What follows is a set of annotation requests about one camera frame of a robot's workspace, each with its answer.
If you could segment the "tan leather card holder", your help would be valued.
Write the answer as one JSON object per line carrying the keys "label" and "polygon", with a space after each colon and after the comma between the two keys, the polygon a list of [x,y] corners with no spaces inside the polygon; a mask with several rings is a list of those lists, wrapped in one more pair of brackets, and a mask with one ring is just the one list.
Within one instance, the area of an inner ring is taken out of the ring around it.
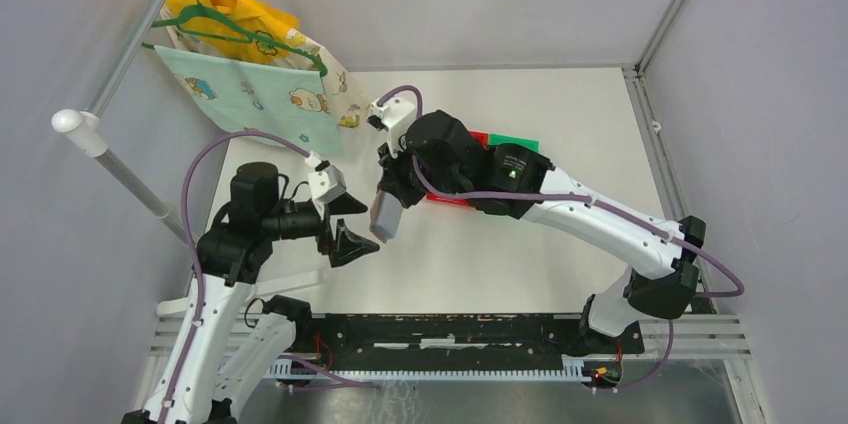
{"label": "tan leather card holder", "polygon": [[369,229],[380,242],[388,243],[397,235],[403,211],[380,211],[377,192],[370,208]]}

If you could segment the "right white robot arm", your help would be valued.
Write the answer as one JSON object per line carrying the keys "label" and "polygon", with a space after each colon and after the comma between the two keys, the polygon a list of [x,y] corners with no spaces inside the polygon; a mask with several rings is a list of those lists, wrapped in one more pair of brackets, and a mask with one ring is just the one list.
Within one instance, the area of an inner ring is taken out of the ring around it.
{"label": "right white robot arm", "polygon": [[370,217],[380,241],[396,236],[403,210],[432,195],[565,231],[604,250],[628,269],[587,299],[577,336],[591,352],[606,350],[637,320],[681,317],[695,298],[703,221],[658,220],[607,201],[520,144],[483,145],[443,111],[374,113],[367,121],[387,134],[378,149],[382,176]]}

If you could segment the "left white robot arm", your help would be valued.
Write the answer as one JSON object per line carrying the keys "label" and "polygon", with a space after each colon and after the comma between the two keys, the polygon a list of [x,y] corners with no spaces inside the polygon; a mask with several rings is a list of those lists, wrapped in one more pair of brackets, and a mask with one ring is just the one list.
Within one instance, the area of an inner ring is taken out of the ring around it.
{"label": "left white robot arm", "polygon": [[341,171],[311,157],[310,197],[286,200],[287,176],[267,162],[240,166],[230,181],[230,199],[194,249],[199,272],[188,309],[160,382],[125,423],[236,423],[249,397],[287,349],[302,351],[314,338],[308,302],[275,295],[262,302],[251,333],[224,356],[240,310],[257,292],[262,265],[280,240],[312,238],[334,267],[378,251],[342,218],[367,206],[346,190]]}

